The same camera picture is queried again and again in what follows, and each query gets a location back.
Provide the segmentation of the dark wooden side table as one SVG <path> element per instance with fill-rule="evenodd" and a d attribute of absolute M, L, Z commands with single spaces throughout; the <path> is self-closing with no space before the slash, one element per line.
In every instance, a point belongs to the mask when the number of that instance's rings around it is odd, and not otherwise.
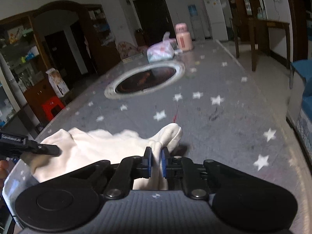
<path fill-rule="evenodd" d="M 287 69 L 290 69 L 290 27 L 289 23 L 273 20 L 259 20 L 255 18 L 248 18 L 247 22 L 243 24 L 240 19 L 231 19 L 235 43 L 235 55 L 239 58 L 239 43 L 238 43 L 238 30 L 243 28 L 248 29 L 249 44 L 251 47 L 251 70 L 256 72 L 258 65 L 258 54 L 264 53 L 267 56 L 274 58 L 280 62 Z M 270 48 L 269 29 L 284 30 L 286 41 L 286 58 L 275 53 Z"/>

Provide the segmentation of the cream white garment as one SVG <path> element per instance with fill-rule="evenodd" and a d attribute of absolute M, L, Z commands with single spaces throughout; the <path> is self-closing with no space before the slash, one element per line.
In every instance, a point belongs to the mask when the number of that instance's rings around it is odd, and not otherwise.
<path fill-rule="evenodd" d="M 176 123 L 164 126 L 154 136 L 146 139 L 127 129 L 114 135 L 103 129 L 89 132 L 78 128 L 69 131 L 60 129 L 42 141 L 43 144 L 58 146 L 61 149 L 60 156 L 24 153 L 22 160 L 30 167 L 32 175 L 39 182 L 44 182 L 101 160 L 118 164 L 126 157 L 143 156 L 145 149 L 150 147 L 151 177 L 134 180 L 133 189 L 166 190 L 168 182 L 163 177 L 161 150 L 166 147 L 172 152 L 182 135 L 183 130 Z"/>

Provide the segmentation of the pink thermos jug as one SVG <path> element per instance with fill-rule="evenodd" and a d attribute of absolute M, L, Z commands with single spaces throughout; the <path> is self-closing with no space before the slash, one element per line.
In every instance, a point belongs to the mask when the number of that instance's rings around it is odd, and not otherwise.
<path fill-rule="evenodd" d="M 180 50 L 183 52 L 191 51 L 194 46 L 192 43 L 192 38 L 186 23 L 178 23 L 175 25 L 175 35 L 177 44 Z"/>

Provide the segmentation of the tissue pack in plastic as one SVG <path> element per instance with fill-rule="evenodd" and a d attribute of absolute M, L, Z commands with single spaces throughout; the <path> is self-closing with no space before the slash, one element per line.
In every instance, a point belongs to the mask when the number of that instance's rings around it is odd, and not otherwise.
<path fill-rule="evenodd" d="M 165 32 L 163 40 L 148 48 L 147 58 L 150 63 L 170 60 L 174 57 L 175 52 L 170 42 L 170 32 Z"/>

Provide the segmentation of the white refrigerator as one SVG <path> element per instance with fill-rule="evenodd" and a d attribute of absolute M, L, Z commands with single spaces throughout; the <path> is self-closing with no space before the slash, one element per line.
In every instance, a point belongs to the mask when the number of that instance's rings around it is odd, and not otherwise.
<path fill-rule="evenodd" d="M 204 4 L 209 19 L 212 38 L 219 41 L 228 41 L 227 27 L 220 0 L 204 0 Z"/>

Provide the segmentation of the dark wooden door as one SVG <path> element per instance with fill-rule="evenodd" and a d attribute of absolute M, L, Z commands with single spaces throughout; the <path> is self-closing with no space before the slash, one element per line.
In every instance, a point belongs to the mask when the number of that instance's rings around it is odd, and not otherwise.
<path fill-rule="evenodd" d="M 175 38 L 166 0 L 134 0 L 133 5 L 148 46 L 161 42 L 166 32 Z"/>

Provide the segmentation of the pink patterned child seat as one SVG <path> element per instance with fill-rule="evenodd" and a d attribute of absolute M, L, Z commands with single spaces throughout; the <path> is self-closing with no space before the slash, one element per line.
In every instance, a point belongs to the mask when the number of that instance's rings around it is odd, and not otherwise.
<path fill-rule="evenodd" d="M 138 54 L 144 54 L 147 52 L 148 48 L 149 47 L 146 45 L 136 47 L 133 44 L 125 41 L 119 42 L 117 45 L 117 49 L 122 60 L 136 56 Z"/>

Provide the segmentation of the dark wooden shelf cabinet left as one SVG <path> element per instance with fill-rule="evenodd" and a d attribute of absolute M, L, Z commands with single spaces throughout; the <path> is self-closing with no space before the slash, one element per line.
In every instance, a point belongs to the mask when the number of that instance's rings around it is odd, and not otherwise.
<path fill-rule="evenodd" d="M 21 98 L 23 112 L 41 130 L 49 123 L 41 105 L 57 96 L 47 70 L 58 70 L 69 88 L 66 106 L 87 86 L 120 62 L 120 55 L 99 4 L 55 1 L 1 20 L 2 67 Z"/>

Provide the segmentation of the white milk carton box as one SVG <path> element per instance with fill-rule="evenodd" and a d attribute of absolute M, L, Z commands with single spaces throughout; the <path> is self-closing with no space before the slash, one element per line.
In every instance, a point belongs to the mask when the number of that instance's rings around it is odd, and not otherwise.
<path fill-rule="evenodd" d="M 45 73 L 48 75 L 49 83 L 52 86 L 58 98 L 64 97 L 69 92 L 69 88 L 62 79 L 58 70 L 51 68 L 47 70 Z"/>

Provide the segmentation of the blue covered sofa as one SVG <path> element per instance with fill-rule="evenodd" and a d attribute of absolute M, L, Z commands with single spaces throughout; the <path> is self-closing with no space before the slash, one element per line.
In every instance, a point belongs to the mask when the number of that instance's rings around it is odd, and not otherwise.
<path fill-rule="evenodd" d="M 289 88 L 286 119 L 311 161 L 311 60 L 291 64 Z"/>

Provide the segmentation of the red plastic stool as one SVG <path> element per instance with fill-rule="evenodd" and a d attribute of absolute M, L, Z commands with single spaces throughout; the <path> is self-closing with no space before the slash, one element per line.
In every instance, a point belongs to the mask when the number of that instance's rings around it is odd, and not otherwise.
<path fill-rule="evenodd" d="M 65 108 L 65 105 L 57 96 L 53 96 L 44 102 L 41 107 L 47 120 L 52 121 Z"/>

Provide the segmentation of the dark wooden display cabinet right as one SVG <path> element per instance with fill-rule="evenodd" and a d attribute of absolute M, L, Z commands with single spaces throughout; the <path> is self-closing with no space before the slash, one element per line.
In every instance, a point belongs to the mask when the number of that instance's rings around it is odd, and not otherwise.
<path fill-rule="evenodd" d="M 233 19 L 246 24 L 249 18 L 267 19 L 263 0 L 228 0 Z"/>

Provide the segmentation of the round black induction cooker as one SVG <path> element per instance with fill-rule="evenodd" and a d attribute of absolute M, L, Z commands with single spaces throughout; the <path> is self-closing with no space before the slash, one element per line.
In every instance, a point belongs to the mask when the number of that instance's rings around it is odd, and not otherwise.
<path fill-rule="evenodd" d="M 180 80 L 185 73 L 181 61 L 170 60 L 139 66 L 114 79 L 104 91 L 108 99 L 146 95 Z"/>

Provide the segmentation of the water dispenser with blue bottle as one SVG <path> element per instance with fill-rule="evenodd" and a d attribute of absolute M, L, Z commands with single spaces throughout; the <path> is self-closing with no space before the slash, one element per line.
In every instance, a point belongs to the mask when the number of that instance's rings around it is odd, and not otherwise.
<path fill-rule="evenodd" d="M 201 18 L 197 12 L 196 6 L 188 5 L 188 11 L 195 39 L 197 41 L 204 41 L 205 40 L 204 29 L 201 22 Z"/>

